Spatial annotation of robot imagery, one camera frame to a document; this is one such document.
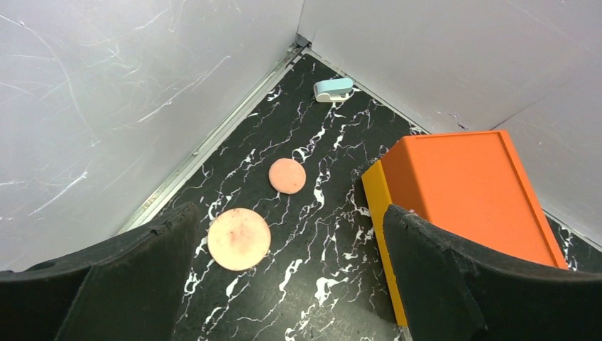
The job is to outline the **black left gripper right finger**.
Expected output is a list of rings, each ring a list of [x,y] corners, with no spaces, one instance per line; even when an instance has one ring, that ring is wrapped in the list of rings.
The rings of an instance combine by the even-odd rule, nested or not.
[[[600,340],[601,275],[510,256],[390,205],[383,233],[414,340]]]

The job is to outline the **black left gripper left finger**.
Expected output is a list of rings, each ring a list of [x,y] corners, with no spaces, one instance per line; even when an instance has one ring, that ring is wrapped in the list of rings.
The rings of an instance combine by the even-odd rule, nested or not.
[[[201,239],[188,202],[80,251],[1,272],[2,340],[170,340]]]

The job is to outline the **orange drawer organizer box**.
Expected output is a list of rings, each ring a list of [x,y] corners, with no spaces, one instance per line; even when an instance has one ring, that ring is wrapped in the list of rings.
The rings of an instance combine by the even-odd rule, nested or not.
[[[383,233],[389,205],[504,254],[567,267],[504,130],[404,136],[361,181],[399,326],[406,326],[407,318]]]

